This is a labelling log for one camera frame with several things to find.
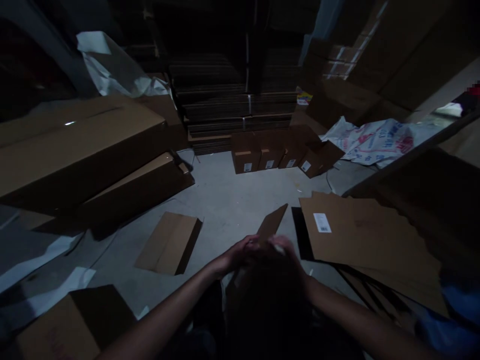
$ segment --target hand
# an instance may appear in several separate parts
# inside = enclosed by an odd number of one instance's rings
[[[234,271],[252,252],[260,249],[258,235],[248,235],[240,240],[222,255],[216,257],[210,262],[218,278],[223,278],[226,274]]]
[[[286,255],[288,255],[290,258],[297,258],[297,255],[295,255],[294,245],[285,235],[272,235],[267,241],[272,246],[281,247],[283,250],[285,250]]]

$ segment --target person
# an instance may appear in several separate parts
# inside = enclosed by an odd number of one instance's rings
[[[363,358],[361,348],[378,360],[441,358],[406,331],[307,275],[285,236],[270,237],[266,248],[258,238],[249,235],[210,261],[98,359],[351,359]],[[221,351],[215,350],[219,336],[185,341],[188,335],[182,334],[175,339],[212,286],[220,286],[219,280],[246,262],[251,271],[243,279],[249,285],[236,315],[227,317]],[[200,314],[205,317],[209,310],[204,307]],[[176,345],[167,350],[169,343]]]

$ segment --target white label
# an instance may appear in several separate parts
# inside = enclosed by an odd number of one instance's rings
[[[297,161],[297,159],[292,159],[288,162],[288,164],[286,165],[287,168],[291,168],[294,164],[295,164],[295,161]]]
[[[332,229],[330,228],[329,221],[327,216],[323,213],[314,213],[313,217],[315,218],[316,227],[318,228],[319,233],[331,233]]]
[[[310,163],[308,161],[305,161],[303,163],[303,165],[301,166],[301,169],[304,171],[304,172],[307,172],[308,169],[310,169],[312,165],[310,165]]]

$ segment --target cardboard box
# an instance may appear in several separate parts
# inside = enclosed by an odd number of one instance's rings
[[[297,146],[294,136],[290,129],[288,130],[278,130],[277,132],[278,140],[281,142],[283,148],[285,149],[285,155],[280,160],[278,164],[279,169],[286,168],[295,168],[298,166],[299,161],[305,155]]]
[[[183,274],[202,228],[196,217],[166,211],[136,259],[135,267],[159,274]]]
[[[306,109],[306,114],[330,129],[341,116],[357,125],[362,116],[376,105],[381,97],[342,79],[323,79]]]
[[[167,150],[167,123],[102,96],[0,124],[0,203],[57,216]]]
[[[231,157],[235,174],[251,173],[259,169],[262,151],[253,132],[231,135]]]
[[[256,131],[254,134],[261,151],[258,170],[278,168],[280,160],[285,154],[285,148],[278,139],[277,131]]]
[[[311,179],[333,168],[345,153],[333,142],[315,142],[307,145],[308,151],[298,167]]]
[[[448,316],[441,263],[396,209],[374,199],[315,192],[300,198],[315,260],[344,264]]]
[[[86,230],[86,226],[73,216],[54,217],[34,211],[21,210],[19,221],[23,228],[47,234],[74,237]]]
[[[88,226],[121,223],[195,184],[181,163],[165,152],[78,207],[76,216]]]
[[[25,360],[94,360],[136,323],[113,285],[70,292],[16,339]]]
[[[348,82],[378,93],[410,58],[450,4],[450,0],[389,1]]]
[[[170,95],[142,96],[137,97],[135,101],[166,120],[168,127],[165,131],[168,136],[166,136],[165,145],[169,149],[174,151],[188,149],[187,132]]]

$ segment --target barcode label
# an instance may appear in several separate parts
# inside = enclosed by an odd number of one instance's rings
[[[332,232],[327,216],[324,213],[314,213],[313,217],[315,218],[316,227],[319,233]]]
[[[306,173],[308,171],[308,169],[310,169],[312,165],[308,162],[308,161],[305,161],[303,163],[303,165],[301,166],[301,169]]]

